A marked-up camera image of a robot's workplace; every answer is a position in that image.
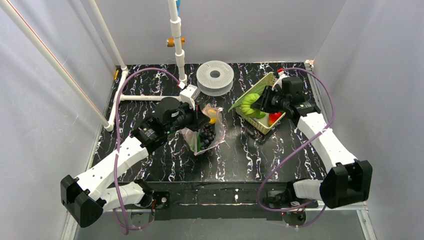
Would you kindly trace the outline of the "clear pink zip top bag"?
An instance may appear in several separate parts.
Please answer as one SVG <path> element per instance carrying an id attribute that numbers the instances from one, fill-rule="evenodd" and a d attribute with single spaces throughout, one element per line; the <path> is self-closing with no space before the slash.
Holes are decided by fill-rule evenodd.
<path id="1" fill-rule="evenodd" d="M 209 122 L 198 131 L 186 128 L 181 130 L 183 139 L 195 156 L 217 147 L 224 141 L 226 130 L 223 123 L 223 112 L 223 107 L 214 107 L 208 103 L 202 113 L 209 118 Z"/>

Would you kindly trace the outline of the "dark toy grape bunch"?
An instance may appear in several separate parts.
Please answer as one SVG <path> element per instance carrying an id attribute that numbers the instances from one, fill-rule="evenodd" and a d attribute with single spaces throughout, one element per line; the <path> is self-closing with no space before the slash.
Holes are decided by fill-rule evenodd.
<path id="1" fill-rule="evenodd" d="M 206 124 L 199 132 L 197 136 L 197 150 L 203 151 L 212 145 L 212 142 L 215 140 L 215 125 Z"/>

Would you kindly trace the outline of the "yellow toy lemon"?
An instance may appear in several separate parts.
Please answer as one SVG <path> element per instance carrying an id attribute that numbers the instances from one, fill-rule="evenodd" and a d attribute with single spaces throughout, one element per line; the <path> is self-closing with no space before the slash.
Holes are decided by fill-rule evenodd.
<path id="1" fill-rule="evenodd" d="M 218 118 L 217 118 L 217 117 L 212 117 L 208 123 L 209 123 L 210 125 L 214 125 L 214 124 L 216 124 L 217 120 L 218 120 Z"/>

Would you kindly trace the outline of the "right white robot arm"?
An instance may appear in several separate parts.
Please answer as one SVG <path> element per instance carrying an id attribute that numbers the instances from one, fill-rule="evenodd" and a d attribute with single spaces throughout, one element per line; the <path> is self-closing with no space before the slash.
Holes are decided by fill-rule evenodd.
<path id="1" fill-rule="evenodd" d="M 334 209 L 368 200 L 373 168 L 349 152 L 325 122 L 324 115 L 303 94 L 299 77 L 281 77 L 266 86 L 252 107 L 268 114 L 284 112 L 309 139 L 324 163 L 323 180 L 289 181 L 284 191 L 269 191 L 263 199 L 269 209 L 296 209 L 307 201 L 322 201 Z"/>

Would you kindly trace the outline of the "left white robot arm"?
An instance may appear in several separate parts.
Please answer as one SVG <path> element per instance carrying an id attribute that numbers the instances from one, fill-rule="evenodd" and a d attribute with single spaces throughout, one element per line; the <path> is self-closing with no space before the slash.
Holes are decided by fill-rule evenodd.
<path id="1" fill-rule="evenodd" d="M 143 180 L 118 186 L 118 177 L 162 147 L 170 134 L 199 131 L 210 118 L 196 105 L 166 97 L 116 149 L 94 167 L 60 182 L 61 203 L 81 228 L 95 223 L 109 210 L 125 205 L 149 208 L 157 198 Z"/>

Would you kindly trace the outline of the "green perforated plastic basket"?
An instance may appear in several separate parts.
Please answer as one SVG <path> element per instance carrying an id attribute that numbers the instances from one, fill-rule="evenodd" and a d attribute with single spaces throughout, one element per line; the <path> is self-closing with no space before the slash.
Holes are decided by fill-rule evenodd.
<path id="1" fill-rule="evenodd" d="M 270 84 L 269 87 L 272 87 L 276 80 L 277 78 L 274 76 L 274 73 L 269 72 L 264 77 L 262 77 L 257 83 L 267 83 Z M 277 123 L 286 115 L 285 112 L 282 112 L 282 116 L 278 119 L 278 121 L 275 122 L 272 126 L 269 126 L 269 113 L 265 112 L 264 108 L 261 108 L 261 105 L 259 105 L 258 109 L 255 108 L 254 111 L 264 113 L 264 116 L 262 118 L 252 117 L 251 114 L 246 114 L 246 111 L 243 111 L 242 106 L 235 108 L 234 110 L 239 116 L 241 116 L 245 121 L 250 123 L 256 130 L 258 130 L 263 135 L 267 135 L 268 132 L 270 132 L 272 128 L 275 127 Z"/>

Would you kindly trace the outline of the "green toy okra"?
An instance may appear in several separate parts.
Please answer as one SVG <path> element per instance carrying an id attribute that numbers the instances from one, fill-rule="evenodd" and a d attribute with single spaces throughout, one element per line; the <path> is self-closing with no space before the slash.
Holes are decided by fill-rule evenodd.
<path id="1" fill-rule="evenodd" d="M 249 88 L 245 93 L 242 94 L 241 97 L 239 97 L 235 103 L 228 109 L 228 111 L 231 111 L 236 108 L 241 108 L 242 105 L 247 104 L 253 104 L 255 101 L 257 101 L 262 93 L 264 92 L 265 88 L 270 86 L 269 83 L 256 83 L 254 86 Z"/>

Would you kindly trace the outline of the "grey filament spool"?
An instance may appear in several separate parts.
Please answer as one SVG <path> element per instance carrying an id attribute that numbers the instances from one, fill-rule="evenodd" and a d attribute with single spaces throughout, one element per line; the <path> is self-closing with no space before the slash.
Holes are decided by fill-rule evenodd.
<path id="1" fill-rule="evenodd" d="M 234 70 L 223 61 L 207 61 L 197 69 L 196 80 L 197 87 L 203 94 L 211 97 L 223 96 L 233 87 Z"/>

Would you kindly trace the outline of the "orange pipe clamp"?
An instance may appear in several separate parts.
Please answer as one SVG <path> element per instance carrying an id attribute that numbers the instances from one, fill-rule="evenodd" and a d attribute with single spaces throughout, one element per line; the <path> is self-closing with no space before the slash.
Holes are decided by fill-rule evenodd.
<path id="1" fill-rule="evenodd" d="M 181 40 L 181 46 L 183 46 L 184 45 L 184 42 L 185 42 L 185 38 L 184 37 L 181 37 L 180 40 Z M 169 47 L 169 48 L 175 47 L 174 38 L 172 38 L 172 37 L 168 38 L 166 40 L 166 46 Z"/>

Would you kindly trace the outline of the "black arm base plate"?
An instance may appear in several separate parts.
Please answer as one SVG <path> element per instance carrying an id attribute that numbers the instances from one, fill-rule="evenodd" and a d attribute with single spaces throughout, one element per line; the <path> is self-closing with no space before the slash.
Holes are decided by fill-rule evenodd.
<path id="1" fill-rule="evenodd" d="M 282 219 L 282 208 L 297 207 L 306 199 L 287 195 L 285 182 L 159 182 L 139 183 L 153 191 L 155 220 Z"/>

